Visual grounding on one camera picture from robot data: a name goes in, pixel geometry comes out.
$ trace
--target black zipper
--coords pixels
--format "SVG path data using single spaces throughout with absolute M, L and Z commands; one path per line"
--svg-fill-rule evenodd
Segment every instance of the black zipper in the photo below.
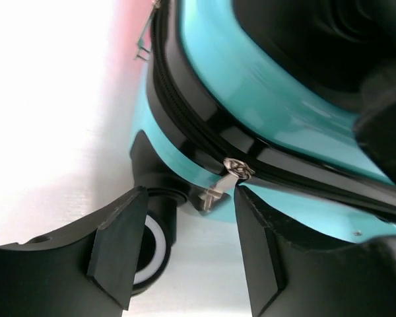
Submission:
M 155 86 L 164 111 L 190 141 L 220 163 L 223 163 L 226 157 L 245 162 L 255 171 L 253 177 L 260 180 L 331 201 L 345 203 L 352 207 L 380 214 L 380 217 L 384 216 L 384 212 L 396 214 L 396 208 L 388 204 L 260 162 L 256 158 L 241 152 L 215 133 L 195 113 L 173 84 L 174 81 L 166 63 L 164 51 L 168 30 L 169 4 L 169 0 L 162 0 L 159 9 L 154 10 L 151 22 L 153 75 L 154 81 L 158 83 Z

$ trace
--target luggage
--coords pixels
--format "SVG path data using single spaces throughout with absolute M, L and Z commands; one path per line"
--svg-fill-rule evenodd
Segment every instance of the luggage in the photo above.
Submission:
M 188 201 L 238 219 L 254 316 L 396 316 L 396 2 L 161 0 L 150 19 L 130 144 L 149 194 L 136 292 L 164 271 Z M 297 277 L 286 258 L 319 275 Z M 289 285 L 311 278 L 337 297 L 298 305 L 309 297 Z M 359 302 L 339 296 L 356 278 Z

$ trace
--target silver zipper pull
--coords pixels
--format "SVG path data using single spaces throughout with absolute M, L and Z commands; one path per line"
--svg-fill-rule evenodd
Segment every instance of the silver zipper pull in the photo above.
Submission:
M 141 35 L 139 36 L 138 42 L 137 42 L 137 55 L 135 56 L 135 59 L 139 58 L 142 59 L 143 61 L 148 61 L 148 56 L 150 55 L 151 48 L 146 48 L 144 44 L 144 35 L 148 31 L 149 26 L 151 24 L 151 20 L 156 12 L 161 7 L 161 0 L 152 0 L 152 11 L 147 19 L 147 22 L 145 23 L 143 30 L 141 32 Z
M 223 164 L 228 173 L 199 196 L 203 200 L 204 213 L 210 213 L 213 203 L 234 188 L 239 180 L 248 180 L 255 173 L 246 163 L 234 158 L 225 158 Z

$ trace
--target caster wheel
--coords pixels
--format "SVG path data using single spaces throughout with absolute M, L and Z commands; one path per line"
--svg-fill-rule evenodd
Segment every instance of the caster wheel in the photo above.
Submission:
M 146 291 L 162 275 L 171 249 L 172 241 L 166 225 L 152 211 L 148 212 L 132 295 Z

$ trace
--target white background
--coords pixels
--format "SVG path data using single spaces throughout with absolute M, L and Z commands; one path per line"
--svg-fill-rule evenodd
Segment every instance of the white background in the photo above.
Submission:
M 0 1 L 0 244 L 132 188 L 129 126 L 149 0 Z M 162 278 L 127 316 L 250 316 L 238 233 L 180 211 Z

